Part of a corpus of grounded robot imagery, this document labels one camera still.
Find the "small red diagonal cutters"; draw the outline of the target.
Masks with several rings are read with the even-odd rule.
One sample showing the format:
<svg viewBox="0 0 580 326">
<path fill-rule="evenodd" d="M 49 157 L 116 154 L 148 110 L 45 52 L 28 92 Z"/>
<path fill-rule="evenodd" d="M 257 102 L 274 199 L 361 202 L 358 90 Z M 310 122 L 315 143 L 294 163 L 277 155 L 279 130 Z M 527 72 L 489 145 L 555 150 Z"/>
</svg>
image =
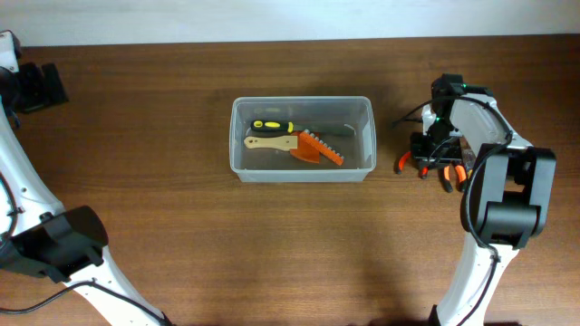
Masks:
<svg viewBox="0 0 580 326">
<path fill-rule="evenodd" d="M 410 150 L 399 157 L 394 165 L 394 171 L 396 174 L 400 175 L 403 170 L 411 164 L 418 169 L 420 179 L 426 179 L 428 177 L 429 168 L 426 161 L 422 158 L 416 158 Z"/>
</svg>

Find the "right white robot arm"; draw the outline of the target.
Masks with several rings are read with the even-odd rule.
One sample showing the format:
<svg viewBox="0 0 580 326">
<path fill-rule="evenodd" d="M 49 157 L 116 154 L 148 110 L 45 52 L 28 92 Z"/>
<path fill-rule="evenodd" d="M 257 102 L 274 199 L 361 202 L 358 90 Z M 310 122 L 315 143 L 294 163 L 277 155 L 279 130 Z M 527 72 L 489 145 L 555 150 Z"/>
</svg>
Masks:
<svg viewBox="0 0 580 326">
<path fill-rule="evenodd" d="M 447 190 L 459 176 L 465 232 L 450 288 L 430 312 L 430 325 L 481 325 L 499 280 L 528 241 L 543 231 L 556 155 L 522 138 L 498 109 L 493 92 L 444 73 L 418 106 L 420 132 L 405 158 L 420 177 L 436 169 Z"/>
</svg>

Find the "metal file yellow black handle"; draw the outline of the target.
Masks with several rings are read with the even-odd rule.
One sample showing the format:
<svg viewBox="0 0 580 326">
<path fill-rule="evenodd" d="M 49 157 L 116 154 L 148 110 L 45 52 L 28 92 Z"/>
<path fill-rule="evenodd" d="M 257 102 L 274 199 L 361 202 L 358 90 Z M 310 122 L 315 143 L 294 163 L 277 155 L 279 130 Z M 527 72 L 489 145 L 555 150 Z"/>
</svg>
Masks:
<svg viewBox="0 0 580 326">
<path fill-rule="evenodd" d="M 295 131 L 310 130 L 318 133 L 326 133 L 336 136 L 353 136 L 355 130 L 348 125 L 338 124 L 298 124 L 292 121 L 278 120 L 253 120 L 250 129 L 255 132 L 285 132 L 291 134 Z"/>
</svg>

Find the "clear plastic storage container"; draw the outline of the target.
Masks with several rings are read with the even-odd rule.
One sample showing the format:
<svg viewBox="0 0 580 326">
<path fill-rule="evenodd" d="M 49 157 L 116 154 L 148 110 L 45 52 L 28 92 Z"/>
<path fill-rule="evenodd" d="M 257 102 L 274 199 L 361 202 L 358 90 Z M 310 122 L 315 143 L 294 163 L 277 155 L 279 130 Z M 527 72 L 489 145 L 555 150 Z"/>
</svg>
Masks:
<svg viewBox="0 0 580 326">
<path fill-rule="evenodd" d="M 361 182 L 376 167 L 372 104 L 363 96 L 241 97 L 230 167 L 243 182 Z"/>
</svg>

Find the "orange bit holder strip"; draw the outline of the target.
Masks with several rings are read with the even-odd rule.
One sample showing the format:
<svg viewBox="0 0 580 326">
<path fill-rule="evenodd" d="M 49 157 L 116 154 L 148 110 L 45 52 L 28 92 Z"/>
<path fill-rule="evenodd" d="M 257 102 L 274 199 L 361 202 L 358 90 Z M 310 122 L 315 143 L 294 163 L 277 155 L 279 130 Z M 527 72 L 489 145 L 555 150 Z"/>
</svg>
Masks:
<svg viewBox="0 0 580 326">
<path fill-rule="evenodd" d="M 333 149 L 308 129 L 301 131 L 298 134 L 298 138 L 316 149 L 320 154 L 331 160 L 337 166 L 341 166 L 344 163 L 344 156 L 340 152 Z"/>
</svg>

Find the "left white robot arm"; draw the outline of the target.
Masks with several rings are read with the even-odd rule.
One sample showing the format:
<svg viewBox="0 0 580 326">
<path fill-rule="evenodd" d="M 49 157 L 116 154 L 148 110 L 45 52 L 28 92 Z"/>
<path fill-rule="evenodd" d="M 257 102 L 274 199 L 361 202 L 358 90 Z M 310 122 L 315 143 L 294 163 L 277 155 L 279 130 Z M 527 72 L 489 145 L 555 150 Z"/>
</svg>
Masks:
<svg viewBox="0 0 580 326">
<path fill-rule="evenodd" d="M 51 64 L 1 66 L 1 267 L 61 283 L 111 325 L 168 325 L 116 265 L 101 219 L 88 206 L 67 210 L 36 173 L 17 140 L 19 110 L 66 100 Z"/>
</svg>

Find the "orange scraper wooden handle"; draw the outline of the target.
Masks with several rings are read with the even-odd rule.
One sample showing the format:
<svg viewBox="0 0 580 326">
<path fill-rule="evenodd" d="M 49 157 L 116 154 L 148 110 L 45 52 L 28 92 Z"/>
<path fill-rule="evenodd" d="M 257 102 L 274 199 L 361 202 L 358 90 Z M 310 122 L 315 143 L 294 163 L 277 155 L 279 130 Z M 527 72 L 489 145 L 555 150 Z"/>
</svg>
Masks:
<svg viewBox="0 0 580 326">
<path fill-rule="evenodd" d="M 299 132 L 291 135 L 278 137 L 255 137 L 248 136 L 244 139 L 244 144 L 248 149 L 277 149 L 289 152 L 294 158 L 302 161 L 319 164 L 320 154 L 313 147 L 309 146 L 298 138 Z"/>
</svg>

